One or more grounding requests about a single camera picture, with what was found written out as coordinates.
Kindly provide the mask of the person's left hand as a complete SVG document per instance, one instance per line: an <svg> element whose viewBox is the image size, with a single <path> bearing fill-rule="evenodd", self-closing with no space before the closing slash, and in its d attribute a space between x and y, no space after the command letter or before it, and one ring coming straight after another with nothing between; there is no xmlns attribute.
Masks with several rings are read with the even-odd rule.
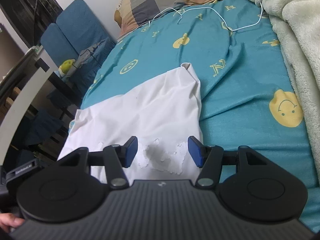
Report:
<svg viewBox="0 0 320 240"><path fill-rule="evenodd" d="M21 226L25 220L15 216L13 213L0 213L0 227L5 232L9 233L11 228Z"/></svg>

